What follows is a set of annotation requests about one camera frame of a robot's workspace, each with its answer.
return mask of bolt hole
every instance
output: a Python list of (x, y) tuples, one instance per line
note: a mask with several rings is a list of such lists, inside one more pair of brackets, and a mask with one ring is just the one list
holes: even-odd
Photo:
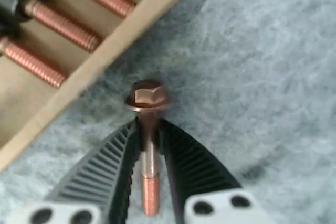
[(89, 211), (76, 213), (71, 219), (71, 224), (89, 224), (92, 220), (92, 214)]
[(211, 214), (214, 211), (214, 209), (209, 203), (199, 201), (194, 205), (194, 211), (196, 214), (199, 215), (208, 215)]
[(52, 214), (52, 210), (49, 208), (38, 210), (34, 213), (30, 222), (31, 224), (45, 224), (50, 220)]
[(249, 206), (251, 206), (250, 201), (243, 196), (234, 196), (231, 199), (231, 203), (234, 207), (249, 207)]

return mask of ridged rubber pad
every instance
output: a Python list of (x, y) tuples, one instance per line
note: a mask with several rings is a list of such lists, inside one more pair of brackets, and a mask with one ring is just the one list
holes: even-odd
[(190, 196), (241, 188), (221, 162), (181, 128), (161, 120), (160, 130), (177, 224), (184, 223)]
[(139, 142), (135, 121), (122, 126), (87, 154), (46, 200), (96, 204), (107, 223), (125, 223)]

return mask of gray carpet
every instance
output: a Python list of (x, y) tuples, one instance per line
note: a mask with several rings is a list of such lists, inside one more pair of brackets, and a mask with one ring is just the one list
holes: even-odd
[[(195, 14), (171, 29), (155, 25), (0, 174), (1, 219), (42, 199), (130, 120), (130, 85), (155, 77), (173, 100), (166, 117), (209, 148), (277, 223), (335, 223), (336, 0), (206, 0)], [(173, 223), (165, 170), (161, 177), (160, 214), (143, 216), (133, 183), (128, 223)]]

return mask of hex head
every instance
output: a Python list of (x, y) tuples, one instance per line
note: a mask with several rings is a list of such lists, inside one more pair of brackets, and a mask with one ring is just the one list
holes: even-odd
[(157, 81), (136, 82), (126, 99), (126, 104), (131, 110), (137, 112), (164, 109), (169, 104), (167, 90)]

